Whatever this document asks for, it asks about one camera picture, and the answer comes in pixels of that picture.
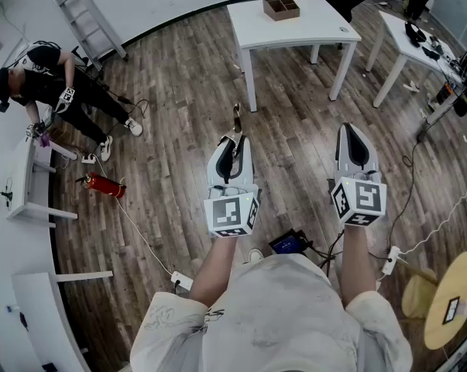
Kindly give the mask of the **black white patterned card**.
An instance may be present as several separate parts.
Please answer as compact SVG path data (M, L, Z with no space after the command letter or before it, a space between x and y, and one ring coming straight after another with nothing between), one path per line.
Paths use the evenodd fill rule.
M455 318L459 304L460 304L459 296L455 298L451 298L449 300L448 306L445 312L445 317L442 322L443 325L450 323Z

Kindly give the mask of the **orange black device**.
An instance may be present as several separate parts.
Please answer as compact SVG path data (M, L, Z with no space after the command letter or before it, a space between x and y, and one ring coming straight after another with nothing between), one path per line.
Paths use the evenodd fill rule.
M435 96L436 102L439 105L443 104L448 99L448 97L454 94L454 90L455 84L446 81Z

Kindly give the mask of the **red fire extinguisher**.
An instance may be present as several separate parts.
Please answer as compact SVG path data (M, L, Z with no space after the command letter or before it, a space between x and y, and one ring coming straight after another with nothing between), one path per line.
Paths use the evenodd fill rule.
M105 195L111 195L114 198L122 198L126 190L126 186L123 183L113 181L95 173L85 174L79 177L75 182L87 189L98 191Z

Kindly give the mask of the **brown wooden compartment box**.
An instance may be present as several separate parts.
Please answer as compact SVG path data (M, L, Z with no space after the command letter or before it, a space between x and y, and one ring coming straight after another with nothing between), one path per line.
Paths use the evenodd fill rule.
M300 16L300 8L294 0L263 0L263 11L276 22Z

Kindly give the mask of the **aluminium ladder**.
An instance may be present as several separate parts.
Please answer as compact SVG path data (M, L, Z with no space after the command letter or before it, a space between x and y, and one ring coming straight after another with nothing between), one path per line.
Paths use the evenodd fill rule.
M109 53L118 54L123 60L128 54L122 41L93 0L53 0L70 31L84 51L82 60L102 70L101 58Z

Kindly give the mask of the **person's light printed shirt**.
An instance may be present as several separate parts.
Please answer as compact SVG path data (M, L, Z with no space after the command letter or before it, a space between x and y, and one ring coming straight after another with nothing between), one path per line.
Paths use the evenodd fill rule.
M343 305L299 254L246 263L212 305L154 295L130 355L133 372L410 372L390 303L366 291Z

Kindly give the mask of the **white desk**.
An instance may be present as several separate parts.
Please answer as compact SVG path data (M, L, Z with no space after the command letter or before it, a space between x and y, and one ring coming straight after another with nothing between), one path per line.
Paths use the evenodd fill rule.
M36 186L35 169L40 169L40 174L55 174L57 169L50 163L39 160L36 141L31 136L26 136L15 148L12 155L12 169L9 177L12 179L10 192L12 200L9 202L9 211L6 218L9 221L32 223L54 229L56 224L50 221L50 217L76 220L77 213L51 208L48 202L43 204L34 200L36 193L42 186Z
M74 337L59 284L112 277L110 270L84 274L15 274L12 285L29 340L39 361L59 372L91 372Z

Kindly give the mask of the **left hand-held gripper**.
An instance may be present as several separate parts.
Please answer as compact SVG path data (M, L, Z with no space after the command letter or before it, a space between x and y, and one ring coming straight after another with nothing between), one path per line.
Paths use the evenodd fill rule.
M214 185L204 200L208 231L220 238L251 235L259 211L259 187L253 184L252 151L246 136L234 152L235 142L223 136L207 165L208 184Z

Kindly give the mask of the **person's right forearm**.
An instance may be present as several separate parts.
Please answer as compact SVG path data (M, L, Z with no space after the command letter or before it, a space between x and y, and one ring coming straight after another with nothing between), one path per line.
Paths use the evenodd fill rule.
M341 292L347 306L358 295L376 290L376 276L369 260L366 230L345 226L343 236Z

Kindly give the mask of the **round wooden stool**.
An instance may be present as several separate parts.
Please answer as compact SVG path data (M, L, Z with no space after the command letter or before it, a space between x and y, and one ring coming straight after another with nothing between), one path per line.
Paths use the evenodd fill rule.
M424 322L424 344L430 350L442 348L450 342L467 320L467 252L461 253L438 279L430 270L418 270L401 262L413 273L403 291L401 308L409 320ZM451 298L460 297L455 318L443 325Z

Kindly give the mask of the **white long table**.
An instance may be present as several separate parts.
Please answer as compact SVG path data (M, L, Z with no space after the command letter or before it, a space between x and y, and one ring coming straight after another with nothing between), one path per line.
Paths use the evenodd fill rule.
M381 16L381 25L377 33L372 51L366 65L366 71L370 72L373 68L374 62L377 58L378 52L383 44L384 36L390 35L394 41L395 47L398 50L397 59L389 72L383 86L379 90L377 96L373 101L373 107L379 108L385 97L388 95L390 89L395 84L400 76L401 71L408 62L421 65L426 69L426 74L420 79L419 87L421 87L431 71L437 71L439 74L446 76L447 81L453 81L456 87L453 89L454 93L447 97L447 99L440 104L426 119L425 122L431 126L435 124L452 106L454 101L465 88L463 85L460 74L457 74L450 66L445 56L453 57L452 51L447 43L440 41L441 48L444 55L439 57L438 60L433 60L428 57L423 51L422 47L416 48L410 42L406 30L406 22L394 15L386 12L379 12Z

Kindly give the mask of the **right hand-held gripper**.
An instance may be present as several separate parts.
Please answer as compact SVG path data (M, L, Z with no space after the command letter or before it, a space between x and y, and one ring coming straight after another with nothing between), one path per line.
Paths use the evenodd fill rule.
M340 177L330 191L341 226L372 225L386 214L387 186L381 181L376 148L356 126L345 122L338 131L335 160L338 171L357 168L368 173Z

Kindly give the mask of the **white square table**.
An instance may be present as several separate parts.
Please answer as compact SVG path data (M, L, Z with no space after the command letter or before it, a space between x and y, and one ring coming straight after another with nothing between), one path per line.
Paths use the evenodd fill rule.
M300 9L297 18L276 21L263 9L263 1L239 2L227 6L237 47L239 66L245 75L249 107L257 110L251 52L263 48L311 46L311 63L319 47L340 43L343 47L329 99L338 97L361 36L325 0L294 0Z

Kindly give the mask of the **black tablet with lit screen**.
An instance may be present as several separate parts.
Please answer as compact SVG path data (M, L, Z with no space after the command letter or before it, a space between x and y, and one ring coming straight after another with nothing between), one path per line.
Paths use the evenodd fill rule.
M302 230L291 229L287 233L269 242L269 246L276 254L299 253L305 255L307 249L314 249L313 242L307 239Z

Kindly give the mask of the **person's left forearm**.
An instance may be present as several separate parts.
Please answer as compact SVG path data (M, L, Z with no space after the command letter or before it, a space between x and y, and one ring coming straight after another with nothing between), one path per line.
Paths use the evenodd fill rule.
M190 290L190 299L211 307L226 291L232 271L237 238L216 239Z

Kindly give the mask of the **black headset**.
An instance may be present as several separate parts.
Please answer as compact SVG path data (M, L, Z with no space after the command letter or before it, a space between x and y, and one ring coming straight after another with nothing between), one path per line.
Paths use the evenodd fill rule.
M404 26L406 35L414 47L419 48L422 43L427 41L425 34L412 22L406 21Z

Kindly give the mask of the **tangle of black devices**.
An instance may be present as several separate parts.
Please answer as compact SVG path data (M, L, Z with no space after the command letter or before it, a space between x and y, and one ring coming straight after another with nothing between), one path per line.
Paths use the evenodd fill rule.
M422 46L422 50L427 57L435 61L444 60L454 72L460 74L461 68L458 61L445 51L436 36L429 36L429 40L425 40L424 43L428 45Z

